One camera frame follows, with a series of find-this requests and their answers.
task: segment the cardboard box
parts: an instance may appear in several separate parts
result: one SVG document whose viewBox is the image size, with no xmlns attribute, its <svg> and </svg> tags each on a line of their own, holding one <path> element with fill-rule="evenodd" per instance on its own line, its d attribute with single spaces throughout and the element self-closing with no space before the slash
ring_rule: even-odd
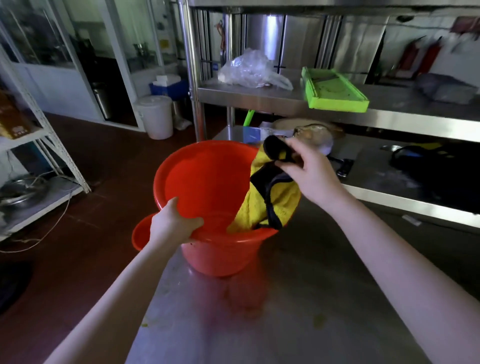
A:
<svg viewBox="0 0 480 364">
<path fill-rule="evenodd" d="M 0 135 L 17 139 L 31 131 L 28 121 L 7 95 L 0 90 Z"/>
</svg>

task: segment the forearm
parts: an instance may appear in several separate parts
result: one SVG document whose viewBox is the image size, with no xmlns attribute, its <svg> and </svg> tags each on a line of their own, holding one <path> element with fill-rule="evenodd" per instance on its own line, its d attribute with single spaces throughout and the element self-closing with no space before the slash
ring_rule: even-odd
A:
<svg viewBox="0 0 480 364">
<path fill-rule="evenodd" d="M 434 363 L 480 357 L 480 303 L 351 198 L 328 209 Z"/>
<path fill-rule="evenodd" d="M 46 363 L 124 363 L 173 246 L 147 244 Z"/>
</svg>

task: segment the fire extinguisher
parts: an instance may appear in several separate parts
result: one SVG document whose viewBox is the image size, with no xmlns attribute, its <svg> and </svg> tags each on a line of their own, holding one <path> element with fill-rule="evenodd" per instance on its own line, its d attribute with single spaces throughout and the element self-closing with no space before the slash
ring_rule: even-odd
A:
<svg viewBox="0 0 480 364">
<path fill-rule="evenodd" d="M 423 56 L 423 59 L 420 63 L 420 67 L 416 72 L 416 75 L 428 73 L 430 71 L 430 68 L 432 68 L 433 63 L 437 59 L 438 53 L 440 53 L 442 50 L 442 44 L 440 41 L 441 39 L 442 37 L 438 38 L 435 43 L 428 47 L 427 52 L 425 53 L 425 56 Z"/>
<path fill-rule="evenodd" d="M 420 38 L 414 39 L 410 43 L 408 43 L 405 50 L 403 51 L 402 57 L 400 58 L 400 62 L 398 63 L 399 70 L 409 71 L 410 68 L 412 68 L 413 62 L 415 61 L 415 58 L 417 57 L 417 54 L 420 50 L 420 47 L 418 46 L 419 41 L 423 37 L 424 36 L 421 36 Z"/>
</svg>

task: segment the white plastic bin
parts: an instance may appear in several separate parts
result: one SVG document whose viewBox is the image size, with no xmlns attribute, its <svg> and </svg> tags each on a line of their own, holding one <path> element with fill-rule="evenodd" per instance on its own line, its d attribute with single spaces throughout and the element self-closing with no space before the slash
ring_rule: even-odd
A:
<svg viewBox="0 0 480 364">
<path fill-rule="evenodd" d="M 135 102 L 135 107 L 150 138 L 161 140 L 173 135 L 171 98 L 160 95 L 145 96 Z"/>
</svg>

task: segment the cloth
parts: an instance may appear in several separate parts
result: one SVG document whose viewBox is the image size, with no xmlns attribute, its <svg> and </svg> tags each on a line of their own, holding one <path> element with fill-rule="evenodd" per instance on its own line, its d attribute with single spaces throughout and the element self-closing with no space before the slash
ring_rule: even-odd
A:
<svg viewBox="0 0 480 364">
<path fill-rule="evenodd" d="M 274 161 L 293 162 L 292 153 L 276 136 L 265 139 L 250 168 L 250 188 L 227 232 L 262 227 L 280 230 L 290 220 L 300 200 L 300 189 Z"/>
</svg>

